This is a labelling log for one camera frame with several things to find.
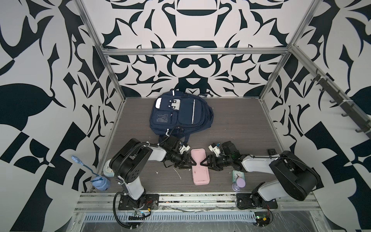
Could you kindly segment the navy blue school backpack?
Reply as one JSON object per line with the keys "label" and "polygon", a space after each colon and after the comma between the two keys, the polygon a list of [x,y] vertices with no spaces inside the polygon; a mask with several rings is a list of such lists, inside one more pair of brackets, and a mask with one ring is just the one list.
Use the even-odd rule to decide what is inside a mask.
{"label": "navy blue school backpack", "polygon": [[212,107],[200,96],[170,90],[154,102],[149,125],[159,136],[174,136],[187,143],[194,133],[211,127]]}

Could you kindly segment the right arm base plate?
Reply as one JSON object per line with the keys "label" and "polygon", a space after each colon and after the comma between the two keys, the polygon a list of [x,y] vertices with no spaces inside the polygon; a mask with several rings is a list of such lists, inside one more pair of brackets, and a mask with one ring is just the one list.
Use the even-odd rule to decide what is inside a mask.
{"label": "right arm base plate", "polygon": [[240,210],[247,209],[277,209],[278,204],[275,199],[265,201],[257,193],[237,193],[237,208]]}

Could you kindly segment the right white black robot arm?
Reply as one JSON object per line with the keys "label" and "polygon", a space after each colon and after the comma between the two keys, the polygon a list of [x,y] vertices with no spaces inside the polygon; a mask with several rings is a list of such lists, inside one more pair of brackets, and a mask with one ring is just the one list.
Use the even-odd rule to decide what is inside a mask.
{"label": "right white black robot arm", "polygon": [[209,169],[222,171],[231,166],[243,173],[274,175],[275,181],[261,183],[252,192],[253,196],[265,202],[287,196],[303,201],[321,183],[319,174],[290,151],[277,154],[275,149],[270,149],[267,156],[242,154],[231,141],[219,146],[212,144],[209,149],[213,154],[200,163]]}

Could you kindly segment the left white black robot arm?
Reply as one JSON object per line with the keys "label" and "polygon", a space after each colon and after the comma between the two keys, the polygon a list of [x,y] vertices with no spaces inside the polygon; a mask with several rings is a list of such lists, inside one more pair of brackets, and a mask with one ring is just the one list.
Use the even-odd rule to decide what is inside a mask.
{"label": "left white black robot arm", "polygon": [[114,178],[128,192],[132,200],[138,200],[145,194],[140,181],[140,173],[148,161],[171,161],[180,169],[192,168],[197,165],[188,153],[190,147],[175,136],[163,136],[160,143],[151,144],[130,139],[122,149],[110,160],[109,168]]}

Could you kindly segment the pink pencil case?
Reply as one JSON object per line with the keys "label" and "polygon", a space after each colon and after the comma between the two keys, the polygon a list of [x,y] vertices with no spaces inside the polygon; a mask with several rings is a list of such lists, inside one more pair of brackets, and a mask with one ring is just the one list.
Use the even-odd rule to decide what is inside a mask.
{"label": "pink pencil case", "polygon": [[210,183],[209,170],[207,167],[201,165],[202,161],[206,159],[205,149],[192,149],[191,157],[196,162],[196,165],[192,166],[192,178],[194,185],[208,185]]}

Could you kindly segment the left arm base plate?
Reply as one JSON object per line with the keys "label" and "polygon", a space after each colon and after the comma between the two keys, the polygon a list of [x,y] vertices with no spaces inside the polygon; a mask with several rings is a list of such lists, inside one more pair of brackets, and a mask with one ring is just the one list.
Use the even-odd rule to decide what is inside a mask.
{"label": "left arm base plate", "polygon": [[148,208],[158,209],[159,194],[143,194],[138,200],[133,200],[128,195],[121,195],[119,210],[146,210]]}

